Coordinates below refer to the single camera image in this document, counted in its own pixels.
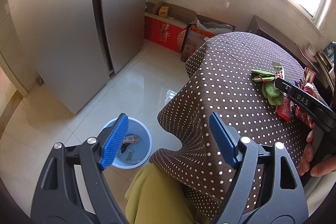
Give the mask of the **person's right hand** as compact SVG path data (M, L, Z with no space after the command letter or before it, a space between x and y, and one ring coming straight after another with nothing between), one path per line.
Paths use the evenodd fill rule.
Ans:
M311 145L313 138L314 138L314 133L313 131L311 131L306 138L307 145L303 151L301 161L297 168L297 172L300 176L303 176L305 173L307 173L310 170L310 163L313 160L313 156L314 156L314 149ZM311 169L310 175L312 177L322 177L322 176L325 176L326 174L329 174L330 172L334 172L335 169L336 169L336 160L335 160L335 156L332 156L320 162L319 164L315 165Z

